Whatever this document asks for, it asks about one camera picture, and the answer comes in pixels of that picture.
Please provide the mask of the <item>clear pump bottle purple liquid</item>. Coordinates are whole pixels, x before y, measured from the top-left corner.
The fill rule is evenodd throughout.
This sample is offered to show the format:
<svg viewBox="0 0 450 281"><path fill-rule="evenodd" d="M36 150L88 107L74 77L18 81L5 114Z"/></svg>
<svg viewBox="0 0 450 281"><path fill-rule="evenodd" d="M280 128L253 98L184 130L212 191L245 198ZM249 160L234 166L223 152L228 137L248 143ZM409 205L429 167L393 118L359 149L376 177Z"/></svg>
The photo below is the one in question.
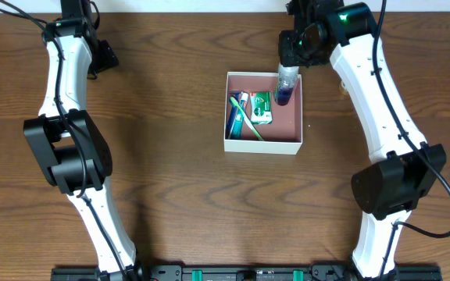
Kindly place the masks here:
<svg viewBox="0 0 450 281"><path fill-rule="evenodd" d="M278 105L287 105L298 82L298 66L283 66L279 64L277 71L277 86L274 99Z"/></svg>

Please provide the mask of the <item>white floral lotion tube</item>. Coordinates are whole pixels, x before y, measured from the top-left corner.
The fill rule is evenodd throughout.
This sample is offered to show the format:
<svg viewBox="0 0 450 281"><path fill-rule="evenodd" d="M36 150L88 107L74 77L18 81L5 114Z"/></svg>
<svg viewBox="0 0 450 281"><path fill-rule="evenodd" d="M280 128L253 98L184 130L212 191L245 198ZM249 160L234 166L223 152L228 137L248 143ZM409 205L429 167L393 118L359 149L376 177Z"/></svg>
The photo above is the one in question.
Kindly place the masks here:
<svg viewBox="0 0 450 281"><path fill-rule="evenodd" d="M346 88L346 86L345 86L343 81L340 82L339 91L343 95L348 95L348 90L347 90L347 88Z"/></svg>

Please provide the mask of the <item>green Dettol soap bar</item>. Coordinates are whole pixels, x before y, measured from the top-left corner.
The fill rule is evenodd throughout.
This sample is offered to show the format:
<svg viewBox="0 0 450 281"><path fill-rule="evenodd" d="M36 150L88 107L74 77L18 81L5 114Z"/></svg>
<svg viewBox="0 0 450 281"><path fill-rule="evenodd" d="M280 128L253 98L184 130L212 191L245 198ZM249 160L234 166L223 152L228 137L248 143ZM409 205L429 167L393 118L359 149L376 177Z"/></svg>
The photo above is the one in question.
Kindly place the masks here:
<svg viewBox="0 0 450 281"><path fill-rule="evenodd" d="M251 117L253 124L271 124L273 121L271 109L271 93L269 91L256 91L250 95Z"/></svg>

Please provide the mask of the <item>green white toothbrush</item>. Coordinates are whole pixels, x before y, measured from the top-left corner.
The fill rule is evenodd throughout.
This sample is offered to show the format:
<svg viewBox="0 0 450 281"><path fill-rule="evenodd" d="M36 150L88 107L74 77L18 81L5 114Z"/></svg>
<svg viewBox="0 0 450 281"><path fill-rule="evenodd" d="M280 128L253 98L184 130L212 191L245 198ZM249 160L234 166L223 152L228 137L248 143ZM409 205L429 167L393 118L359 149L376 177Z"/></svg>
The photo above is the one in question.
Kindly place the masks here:
<svg viewBox="0 0 450 281"><path fill-rule="evenodd" d="M234 97L230 97L229 100L230 100L231 104L242 114L243 121L246 123L248 128L255 134L257 139L259 141L264 141L263 137L261 136L259 131L255 128L255 126L253 125L252 121L248 117L248 114L245 111L246 107L241 103L241 101L237 100Z"/></svg>

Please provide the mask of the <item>white box pink interior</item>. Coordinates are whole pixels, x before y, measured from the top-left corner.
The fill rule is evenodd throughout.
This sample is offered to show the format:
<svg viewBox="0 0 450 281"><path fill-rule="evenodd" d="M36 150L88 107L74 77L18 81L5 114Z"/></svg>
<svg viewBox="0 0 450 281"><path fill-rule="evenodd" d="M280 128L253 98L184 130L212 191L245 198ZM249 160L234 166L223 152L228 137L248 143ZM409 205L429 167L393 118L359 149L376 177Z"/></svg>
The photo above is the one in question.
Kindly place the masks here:
<svg viewBox="0 0 450 281"><path fill-rule="evenodd" d="M229 72L227 74L225 119L229 119L232 104L230 93L244 91L248 94L257 91L273 93L277 86L276 73ZM263 140L243 125L238 140L223 137L224 151L295 155L303 144L302 118L302 77L298 76L290 101L286 105L272 103L273 121L270 124L256 124L255 128Z"/></svg>

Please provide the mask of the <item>blue disposable razor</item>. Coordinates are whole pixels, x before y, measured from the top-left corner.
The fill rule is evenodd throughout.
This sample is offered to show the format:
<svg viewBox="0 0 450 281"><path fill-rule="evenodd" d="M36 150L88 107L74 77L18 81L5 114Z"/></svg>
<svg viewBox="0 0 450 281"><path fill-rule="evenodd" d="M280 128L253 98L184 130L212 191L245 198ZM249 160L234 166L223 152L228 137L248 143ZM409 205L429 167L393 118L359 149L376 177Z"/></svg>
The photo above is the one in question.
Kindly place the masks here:
<svg viewBox="0 0 450 281"><path fill-rule="evenodd" d="M233 91L229 93L230 97L234 97L236 100L240 100L241 97L241 92L240 91ZM227 118L227 125L226 125L226 129L225 129L225 138L228 139L229 135L230 135L230 131L232 126L234 125L234 119L235 116L237 114L237 109L236 107L232 104L232 102L229 100L229 106L230 106L230 112L228 114L228 118Z"/></svg>

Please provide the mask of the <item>small toothpaste tube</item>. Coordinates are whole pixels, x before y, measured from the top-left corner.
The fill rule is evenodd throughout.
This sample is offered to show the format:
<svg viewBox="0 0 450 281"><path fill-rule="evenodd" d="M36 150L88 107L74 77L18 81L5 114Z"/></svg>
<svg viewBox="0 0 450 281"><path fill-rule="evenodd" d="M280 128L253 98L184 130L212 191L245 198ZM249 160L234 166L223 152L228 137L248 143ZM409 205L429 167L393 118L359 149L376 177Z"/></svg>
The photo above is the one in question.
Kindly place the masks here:
<svg viewBox="0 0 450 281"><path fill-rule="evenodd" d="M248 100L249 100L248 93L241 91L241 97L239 101L241 101L241 103L246 108L248 105ZM242 114L237 110L237 114L234 119L234 125L231 128L228 139L239 140L241 138L242 125L243 125Z"/></svg>

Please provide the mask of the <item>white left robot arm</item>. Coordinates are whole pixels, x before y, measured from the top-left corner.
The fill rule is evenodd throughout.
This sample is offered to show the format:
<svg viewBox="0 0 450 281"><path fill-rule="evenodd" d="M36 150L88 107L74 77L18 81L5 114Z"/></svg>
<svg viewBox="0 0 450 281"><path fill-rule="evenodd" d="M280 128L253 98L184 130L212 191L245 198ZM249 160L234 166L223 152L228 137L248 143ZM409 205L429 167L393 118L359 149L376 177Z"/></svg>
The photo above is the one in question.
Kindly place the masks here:
<svg viewBox="0 0 450 281"><path fill-rule="evenodd" d="M61 18L43 27L48 86L37 118L23 133L45 179L78 210L94 244L97 268L58 268L53 280L140 280L137 249L123 227L111 191L109 146L86 110L87 80L118 66L97 38L100 17L92 1L63 1Z"/></svg>

